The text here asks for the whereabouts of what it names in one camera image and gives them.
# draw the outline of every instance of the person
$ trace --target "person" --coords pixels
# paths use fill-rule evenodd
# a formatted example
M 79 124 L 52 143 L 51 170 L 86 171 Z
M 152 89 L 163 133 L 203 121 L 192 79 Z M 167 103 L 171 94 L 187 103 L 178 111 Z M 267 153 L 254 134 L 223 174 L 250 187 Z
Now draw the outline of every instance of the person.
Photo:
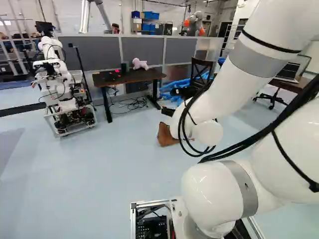
M 117 23 L 112 23 L 112 34 L 119 34 L 120 26 Z

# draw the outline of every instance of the wooden desk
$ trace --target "wooden desk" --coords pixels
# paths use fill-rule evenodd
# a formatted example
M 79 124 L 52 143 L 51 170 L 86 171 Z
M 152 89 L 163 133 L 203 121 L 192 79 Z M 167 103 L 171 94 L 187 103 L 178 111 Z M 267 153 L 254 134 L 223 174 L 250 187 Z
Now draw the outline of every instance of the wooden desk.
M 275 78 L 271 80 L 270 85 L 277 86 L 278 88 L 285 89 L 287 91 L 295 92 L 299 94 L 304 87 L 311 81 L 311 79 L 305 77 L 296 77 L 299 83 L 291 83 L 286 81 L 276 80 Z
M 102 71 L 93 74 L 93 82 L 94 86 L 101 89 L 103 95 L 103 103 L 105 108 L 105 114 L 108 123 L 111 123 L 112 115 L 109 108 L 108 98 L 106 95 L 106 88 L 110 85 L 118 85 L 118 84 L 125 84 L 125 83 L 133 83 L 133 82 L 141 82 L 141 81 L 153 81 L 153 95 L 147 95 L 149 101 L 153 103 L 153 105 L 160 110 L 160 106 L 157 103 L 157 92 L 158 92 L 158 80 L 161 78 L 166 77 L 165 74 L 155 70 L 154 68 L 150 68 L 147 71 L 144 69 L 140 70 L 130 70 L 125 75 L 121 75 L 118 78 L 111 79 L 109 77 L 110 71 Z

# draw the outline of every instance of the plush toy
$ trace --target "plush toy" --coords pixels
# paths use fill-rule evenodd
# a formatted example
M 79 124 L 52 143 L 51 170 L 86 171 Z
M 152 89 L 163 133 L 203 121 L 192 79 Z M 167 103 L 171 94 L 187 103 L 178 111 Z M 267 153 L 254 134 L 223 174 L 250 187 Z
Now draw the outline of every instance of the plush toy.
M 149 69 L 147 61 L 140 61 L 139 58 L 134 58 L 132 63 L 134 65 L 133 70 L 144 68 L 147 71 Z

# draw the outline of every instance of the black pole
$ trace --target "black pole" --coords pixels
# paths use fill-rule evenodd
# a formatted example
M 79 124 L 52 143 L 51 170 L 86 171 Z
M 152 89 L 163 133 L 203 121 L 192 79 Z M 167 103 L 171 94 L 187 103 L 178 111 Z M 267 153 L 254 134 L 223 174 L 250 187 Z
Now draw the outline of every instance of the black pole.
M 82 65 L 82 60 L 81 60 L 81 56 L 80 56 L 80 52 L 79 52 L 79 49 L 77 46 L 73 46 L 73 48 L 75 49 L 76 51 L 76 55 L 79 59 L 79 63 L 80 63 L 80 68 L 81 68 L 81 71 L 82 71 L 82 74 L 83 74 L 83 78 L 84 78 L 84 82 L 85 82 L 85 87 L 88 91 L 88 95 L 89 95 L 89 98 L 90 98 L 90 102 L 92 102 L 92 96 L 91 96 L 91 93 L 90 93 L 90 90 L 89 90 L 89 86 L 88 86 L 88 83 L 86 81 L 86 77 L 85 77 L 85 74 L 84 74 L 84 69 L 83 69 L 83 65 Z

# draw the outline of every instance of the cardboard box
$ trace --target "cardboard box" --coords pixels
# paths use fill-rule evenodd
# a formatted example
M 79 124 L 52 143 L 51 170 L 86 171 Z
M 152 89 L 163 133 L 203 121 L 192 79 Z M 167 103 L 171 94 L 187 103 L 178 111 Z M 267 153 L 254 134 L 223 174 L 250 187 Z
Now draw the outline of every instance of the cardboard box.
M 142 24 L 132 23 L 132 31 L 141 31 L 141 30 L 142 30 Z

